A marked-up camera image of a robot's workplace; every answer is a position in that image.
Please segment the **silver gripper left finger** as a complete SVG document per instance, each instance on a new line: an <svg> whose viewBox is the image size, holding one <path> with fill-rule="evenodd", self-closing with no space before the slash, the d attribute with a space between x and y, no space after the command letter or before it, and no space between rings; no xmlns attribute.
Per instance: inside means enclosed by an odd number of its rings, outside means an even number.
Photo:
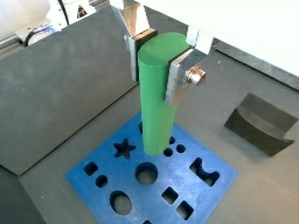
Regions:
<svg viewBox="0 0 299 224"><path fill-rule="evenodd" d="M109 5L124 29L132 80L139 82L137 51L141 45L157 35L157 31L151 28L145 7L136 0L109 0Z"/></svg>

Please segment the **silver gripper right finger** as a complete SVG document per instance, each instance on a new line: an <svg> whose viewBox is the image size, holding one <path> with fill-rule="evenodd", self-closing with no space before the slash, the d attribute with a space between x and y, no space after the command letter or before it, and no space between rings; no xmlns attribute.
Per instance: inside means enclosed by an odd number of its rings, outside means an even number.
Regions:
<svg viewBox="0 0 299 224"><path fill-rule="evenodd" d="M173 58L169 66L164 102L172 106L187 95L188 86L191 84L199 86L205 79L207 73L201 70L201 61L209 54L214 37L189 26L185 42L189 47Z"/></svg>

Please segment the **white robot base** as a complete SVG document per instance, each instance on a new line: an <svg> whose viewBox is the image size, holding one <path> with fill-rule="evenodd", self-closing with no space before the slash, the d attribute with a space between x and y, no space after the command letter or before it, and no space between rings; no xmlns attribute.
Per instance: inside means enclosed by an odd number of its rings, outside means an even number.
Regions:
<svg viewBox="0 0 299 224"><path fill-rule="evenodd" d="M43 25L57 30L108 5L108 0L0 0L0 48Z"/></svg>

